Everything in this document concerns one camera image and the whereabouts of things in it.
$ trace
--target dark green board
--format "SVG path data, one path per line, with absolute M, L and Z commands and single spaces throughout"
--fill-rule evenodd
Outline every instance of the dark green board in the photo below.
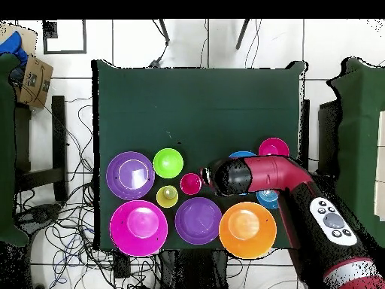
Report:
M 351 58 L 330 86 L 342 107 L 336 192 L 385 248 L 385 223 L 374 215 L 378 124 L 380 112 L 385 111 L 385 68 L 366 66 Z
M 299 131 L 299 75 L 305 64 L 288 69 L 120 69 L 98 61 L 100 142 L 100 248 L 115 248 L 109 222 L 124 203 L 110 192 L 105 173 L 119 153 L 137 151 L 153 160 L 162 148 L 175 148 L 184 160 L 183 171 L 172 179 L 156 176 L 142 199 L 156 204 L 156 192 L 164 185 L 178 190 L 180 178 L 197 172 L 214 160 L 235 151 L 258 152 L 268 137 L 282 138 L 297 157 Z M 224 213 L 237 202 L 257 202 L 255 194 L 221 198 L 203 187 L 197 196 L 212 199 Z M 223 248 L 219 238 L 207 245 L 191 245 L 174 228 L 174 216 L 189 199 L 179 191 L 173 208 L 163 208 L 168 238 L 163 249 Z M 274 246 L 288 248 L 279 211 Z
M 14 226 L 15 209 L 15 93 L 9 74 L 20 64 L 13 54 L 0 54 L 0 242 L 25 246 L 29 237 Z

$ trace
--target lime green bowl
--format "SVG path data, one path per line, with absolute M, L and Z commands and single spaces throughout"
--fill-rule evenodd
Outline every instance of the lime green bowl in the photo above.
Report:
M 153 169 L 161 178 L 174 178 L 183 168 L 183 157 L 174 148 L 163 148 L 153 158 Z

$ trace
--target orange plate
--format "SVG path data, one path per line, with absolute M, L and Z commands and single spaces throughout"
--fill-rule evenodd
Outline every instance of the orange plate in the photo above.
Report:
M 271 213 L 255 202 L 230 207 L 220 221 L 220 241 L 228 252 L 243 259 L 254 259 L 268 252 L 277 235 Z

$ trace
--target blue bowl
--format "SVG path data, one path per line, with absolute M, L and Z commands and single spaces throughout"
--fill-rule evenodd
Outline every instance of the blue bowl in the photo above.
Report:
M 278 194 L 273 190 L 261 190 L 256 192 L 259 204 L 268 209 L 278 208 Z
M 238 151 L 231 154 L 229 157 L 256 157 L 256 154 L 249 151 Z

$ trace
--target blue cloth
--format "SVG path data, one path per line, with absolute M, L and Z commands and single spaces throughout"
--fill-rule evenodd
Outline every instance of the blue cloth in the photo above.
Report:
M 15 31 L 7 40 L 0 44 L 0 54 L 12 53 L 21 61 L 20 65 L 25 65 L 28 60 L 28 54 L 21 48 L 21 36 Z

